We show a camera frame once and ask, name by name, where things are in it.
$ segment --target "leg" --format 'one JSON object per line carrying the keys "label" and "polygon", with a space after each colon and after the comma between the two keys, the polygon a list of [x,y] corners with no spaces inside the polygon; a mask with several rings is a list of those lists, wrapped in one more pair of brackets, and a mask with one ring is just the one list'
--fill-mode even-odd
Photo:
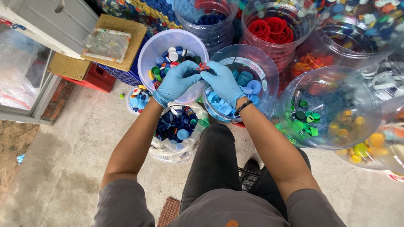
{"label": "leg", "polygon": [[[300,148],[296,149],[303,156],[304,161],[306,161],[306,164],[311,171],[309,158],[307,157],[306,153],[304,153],[304,151],[302,151]],[[288,212],[286,210],[286,205],[282,199],[282,196],[280,195],[278,187],[276,186],[275,180],[272,178],[271,174],[265,166],[260,170],[259,174],[260,176],[251,186],[248,192],[267,200],[282,214],[282,216],[287,221]]]}
{"label": "leg", "polygon": [[241,184],[233,134],[227,126],[213,124],[201,135],[179,213],[204,193],[219,188],[241,191]]}

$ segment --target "black shoe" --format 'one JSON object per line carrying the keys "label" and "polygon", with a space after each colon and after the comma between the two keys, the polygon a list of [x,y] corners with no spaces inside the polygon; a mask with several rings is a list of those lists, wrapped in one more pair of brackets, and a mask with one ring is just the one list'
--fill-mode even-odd
{"label": "black shoe", "polygon": [[[243,169],[259,173],[259,164],[256,160],[250,158],[247,163],[244,165]],[[248,173],[241,173],[240,183],[242,184],[242,189],[244,191],[248,191],[250,187],[254,184],[254,181],[257,179],[256,176],[249,175]]]}

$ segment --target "blue latex glove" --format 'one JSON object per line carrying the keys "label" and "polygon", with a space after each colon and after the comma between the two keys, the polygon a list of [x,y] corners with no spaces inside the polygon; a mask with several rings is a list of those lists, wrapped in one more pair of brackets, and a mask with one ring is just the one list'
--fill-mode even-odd
{"label": "blue latex glove", "polygon": [[212,86],[213,90],[219,97],[224,99],[224,101],[232,107],[236,108],[237,99],[246,95],[238,86],[231,70],[215,61],[206,63],[206,66],[209,66],[210,69],[214,70],[217,76],[202,71],[202,78]]}
{"label": "blue latex glove", "polygon": [[195,72],[198,67],[193,61],[184,61],[170,68],[161,85],[153,92],[154,99],[164,108],[167,108],[169,102],[179,98],[190,86],[199,81],[201,78],[200,74],[183,78],[185,73]]}

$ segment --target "wooden board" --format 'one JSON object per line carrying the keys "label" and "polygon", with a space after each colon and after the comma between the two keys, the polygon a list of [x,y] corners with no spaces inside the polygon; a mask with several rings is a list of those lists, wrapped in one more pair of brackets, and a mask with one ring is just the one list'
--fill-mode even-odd
{"label": "wooden board", "polygon": [[141,23],[125,20],[119,17],[108,16],[101,14],[95,28],[110,29],[114,31],[127,32],[132,34],[130,39],[128,50],[125,54],[125,59],[122,63],[115,61],[108,61],[104,59],[89,57],[81,54],[81,57],[90,61],[95,61],[103,65],[107,65],[123,71],[129,71],[132,67],[132,63],[139,50],[140,44],[146,34],[147,27]]}
{"label": "wooden board", "polygon": [[55,53],[50,61],[47,71],[56,75],[82,81],[90,64],[91,61],[89,60],[80,60]]}

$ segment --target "brown mat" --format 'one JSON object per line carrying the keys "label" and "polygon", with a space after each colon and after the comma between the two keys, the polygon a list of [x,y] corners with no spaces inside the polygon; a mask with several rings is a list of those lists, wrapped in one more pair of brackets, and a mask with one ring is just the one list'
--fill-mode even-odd
{"label": "brown mat", "polygon": [[172,222],[179,212],[180,201],[174,198],[167,198],[166,203],[163,206],[163,210],[160,213],[160,218],[158,219],[157,227],[166,227],[170,222]]}

